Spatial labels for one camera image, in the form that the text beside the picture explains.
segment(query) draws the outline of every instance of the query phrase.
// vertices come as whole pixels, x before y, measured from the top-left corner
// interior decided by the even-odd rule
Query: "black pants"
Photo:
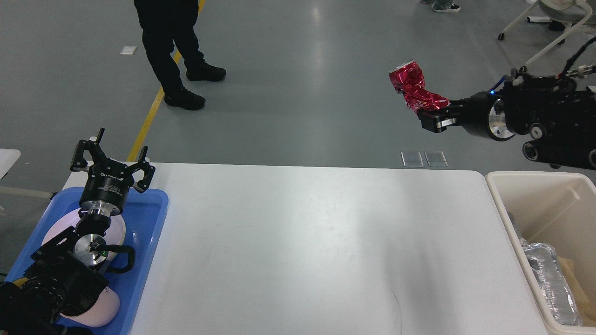
[[[143,46],[157,80],[166,93],[179,89],[182,81],[171,56],[174,51],[172,41],[187,69],[192,70],[203,59],[194,33],[198,0],[134,0],[134,3],[143,29]]]

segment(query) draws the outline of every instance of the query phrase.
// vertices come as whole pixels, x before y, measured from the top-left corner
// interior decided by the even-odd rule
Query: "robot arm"
[[[524,156],[554,168],[571,166],[596,170],[596,97],[576,91],[575,76],[596,67],[580,67],[565,77],[533,77],[514,72],[504,87],[453,100],[438,110],[419,110],[426,130],[439,133],[448,126],[462,126],[472,135],[506,141],[530,135]]]
[[[9,335],[92,335],[86,328],[65,328],[55,322],[60,314],[77,317],[95,305],[107,292],[109,282],[103,273],[121,274],[134,265],[133,247],[110,245],[103,237],[110,217],[124,210],[130,187],[140,193],[147,190],[155,167],[146,159],[147,147],[131,166],[108,159],[100,148],[103,133],[101,128],[97,137],[80,140],[74,152],[70,169],[88,174],[76,227],[66,228],[37,249],[21,280],[0,283],[0,330]],[[93,160],[90,167],[85,151]],[[144,176],[135,183],[132,174],[139,170]],[[110,267],[109,252],[127,253],[128,264]]]

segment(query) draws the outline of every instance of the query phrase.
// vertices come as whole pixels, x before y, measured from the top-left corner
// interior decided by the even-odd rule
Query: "beige bin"
[[[596,187],[586,176],[563,172],[491,172],[486,182],[507,234],[551,334],[594,334],[596,327],[560,325],[553,318],[526,260],[508,213],[530,243],[552,245],[575,262],[575,277],[596,306]],[[582,295],[573,291],[576,303]]]

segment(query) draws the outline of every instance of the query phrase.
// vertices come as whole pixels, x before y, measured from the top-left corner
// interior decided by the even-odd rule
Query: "crushed soda can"
[[[389,72],[389,79],[397,93],[403,94],[409,108],[438,110],[449,105],[449,100],[424,89],[424,75],[418,63],[411,60]]]

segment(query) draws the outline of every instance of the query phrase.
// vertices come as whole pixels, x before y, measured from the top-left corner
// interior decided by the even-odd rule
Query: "gray floor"
[[[416,59],[427,87],[463,98],[490,88],[553,40],[544,25],[499,31],[528,4],[460,0],[457,14],[418,0],[207,0],[196,31],[221,83],[186,83],[203,111],[164,104],[147,135],[154,162],[403,168],[401,151],[444,151],[450,169],[550,170],[463,129],[433,134],[387,72]],[[573,35],[530,68],[558,73],[590,36]],[[1,185],[58,191],[75,144],[106,128],[125,160],[159,88],[131,1],[0,2],[0,147],[22,156]],[[133,56],[122,46],[139,45]],[[588,50],[578,63],[592,63]],[[596,181],[594,171],[580,172]],[[0,272],[13,264],[48,200],[0,196]]]

